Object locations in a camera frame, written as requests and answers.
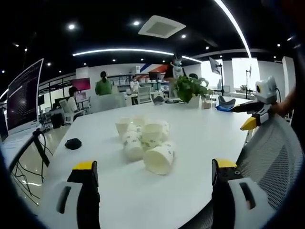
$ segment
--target woman in green shirt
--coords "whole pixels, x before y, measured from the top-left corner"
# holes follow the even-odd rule
[[[107,80],[106,72],[101,72],[101,80],[98,81],[95,85],[95,93],[97,95],[105,95],[112,93],[112,84]]]

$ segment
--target black computer mouse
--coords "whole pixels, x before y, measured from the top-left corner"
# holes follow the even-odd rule
[[[81,147],[81,141],[78,138],[72,138],[66,142],[65,147],[71,150],[78,149]]]

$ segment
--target green plant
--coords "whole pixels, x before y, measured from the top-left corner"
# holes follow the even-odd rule
[[[182,101],[189,103],[193,96],[204,96],[205,94],[213,93],[211,90],[208,90],[201,85],[202,81],[204,81],[203,78],[194,79],[187,76],[180,76],[174,85],[178,97]]]
[[[247,88],[246,85],[241,85],[241,86],[240,86],[240,90],[241,90],[241,91],[245,91],[246,88]]]

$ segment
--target blue object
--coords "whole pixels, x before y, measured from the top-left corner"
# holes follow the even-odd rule
[[[232,109],[233,107],[227,107],[227,108],[224,108],[224,107],[222,107],[222,106],[216,106],[216,109],[218,110],[218,111],[225,111],[225,112],[232,112],[231,111],[231,109]]]

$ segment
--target led strip light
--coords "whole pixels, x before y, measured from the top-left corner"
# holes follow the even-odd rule
[[[235,18],[233,17],[233,15],[229,11],[229,9],[224,5],[224,3],[221,0],[214,0],[214,1],[218,4],[218,6],[224,11],[224,13],[228,16],[228,18],[232,22],[232,24],[235,27],[236,31],[238,32],[240,38],[242,39],[242,42],[244,44],[244,47],[246,48],[249,58],[252,59],[249,46],[246,42],[246,39],[244,38],[242,30],[240,29],[239,25],[237,24]]]
[[[99,50],[92,50],[92,51],[86,51],[86,52],[79,52],[73,54],[73,56],[79,56],[79,55],[85,55],[85,54],[90,54],[90,53],[97,53],[97,52],[151,52],[151,53],[157,53],[157,54],[164,54],[164,55],[169,55],[173,56],[174,54],[171,52],[162,52],[162,51],[157,51],[157,50],[148,50],[148,49],[99,49]],[[191,57],[187,56],[182,56],[182,58],[190,60],[190,61],[195,61],[198,63],[202,63],[200,60],[196,60]]]

